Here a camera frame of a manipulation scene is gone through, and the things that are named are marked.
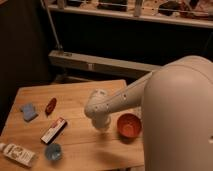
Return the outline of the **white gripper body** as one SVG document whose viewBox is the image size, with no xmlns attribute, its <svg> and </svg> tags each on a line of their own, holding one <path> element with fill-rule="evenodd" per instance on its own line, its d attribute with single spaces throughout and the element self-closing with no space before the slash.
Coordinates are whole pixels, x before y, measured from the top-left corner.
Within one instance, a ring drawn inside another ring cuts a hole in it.
<svg viewBox="0 0 213 171">
<path fill-rule="evenodd" d="M 106 132 L 110 123 L 111 118 L 108 115 L 101 115 L 92 119 L 92 125 L 100 132 Z"/>
</svg>

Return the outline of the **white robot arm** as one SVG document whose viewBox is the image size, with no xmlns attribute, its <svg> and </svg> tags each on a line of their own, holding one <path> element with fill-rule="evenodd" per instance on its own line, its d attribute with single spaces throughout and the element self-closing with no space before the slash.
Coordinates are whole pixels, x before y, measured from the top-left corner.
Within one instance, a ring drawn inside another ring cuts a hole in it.
<svg viewBox="0 0 213 171">
<path fill-rule="evenodd" d="M 186 56 L 119 92 L 92 92 L 85 115 L 98 130 L 110 115 L 139 106 L 145 171 L 213 171 L 213 62 Z"/>
</svg>

